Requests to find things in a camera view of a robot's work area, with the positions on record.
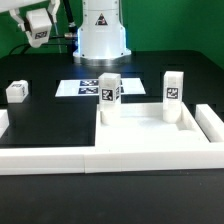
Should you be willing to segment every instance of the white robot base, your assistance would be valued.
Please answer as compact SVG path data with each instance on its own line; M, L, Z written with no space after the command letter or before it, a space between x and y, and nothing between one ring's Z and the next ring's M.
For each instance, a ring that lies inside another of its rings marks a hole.
M119 1L83 0L83 24L78 29L74 62L109 66L128 62L130 55L125 28L119 21Z

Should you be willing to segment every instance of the triangle symbol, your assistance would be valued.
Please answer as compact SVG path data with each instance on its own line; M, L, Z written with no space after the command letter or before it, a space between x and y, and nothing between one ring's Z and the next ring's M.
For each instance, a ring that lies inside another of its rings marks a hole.
M103 16L103 14L101 13L100 14L100 17L99 17L99 19L96 21L96 24L95 24L96 26L107 26L108 24L107 24L107 21L106 21L106 19L104 18L104 16Z

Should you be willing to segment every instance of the white paper sheet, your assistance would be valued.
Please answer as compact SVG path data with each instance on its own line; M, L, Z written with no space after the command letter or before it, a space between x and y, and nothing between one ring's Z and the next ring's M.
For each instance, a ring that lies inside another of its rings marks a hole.
M145 94L139 78L121 79L121 94ZM55 97L99 95L98 79L61 80Z

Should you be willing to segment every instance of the green background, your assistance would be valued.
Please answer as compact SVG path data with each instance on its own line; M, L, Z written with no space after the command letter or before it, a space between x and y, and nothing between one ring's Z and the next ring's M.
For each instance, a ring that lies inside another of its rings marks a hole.
M70 0L70 3L75 21L80 26L82 2ZM223 0L123 0L122 4L127 47L132 51L196 50L224 68ZM21 14L47 5L48 2L45 2L25 7ZM62 3L57 19L59 34L67 32ZM0 14L0 57L22 43L27 43L27 39L16 22L8 12ZM56 46L42 46L28 53L58 51Z

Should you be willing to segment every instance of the black tabletop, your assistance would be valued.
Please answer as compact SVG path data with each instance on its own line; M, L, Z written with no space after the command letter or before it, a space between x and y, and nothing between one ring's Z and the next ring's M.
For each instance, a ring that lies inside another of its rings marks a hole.
M194 113L207 103L224 118L224 71L194 51L133 52L114 67L74 65L67 55L14 55L0 60L0 109L10 126L1 148L94 145L98 97L55 98L60 80L104 72L139 77L145 95L122 102L162 102L165 71L184 71L183 101ZM29 82L29 97L8 104L5 89ZM144 171L105 174L0 176L2 223L223 223L224 171Z
M66 54L13 55L0 60L0 109L10 126L0 147L93 146L97 96L60 97L60 80L96 79L104 72L140 78L145 95L122 96L123 103L162 102L165 71L184 71L183 101L193 113L207 103L223 119L224 71L194 51L133 52L130 63L113 67L74 65ZM7 104L5 89L14 80L27 80L30 94L21 104Z

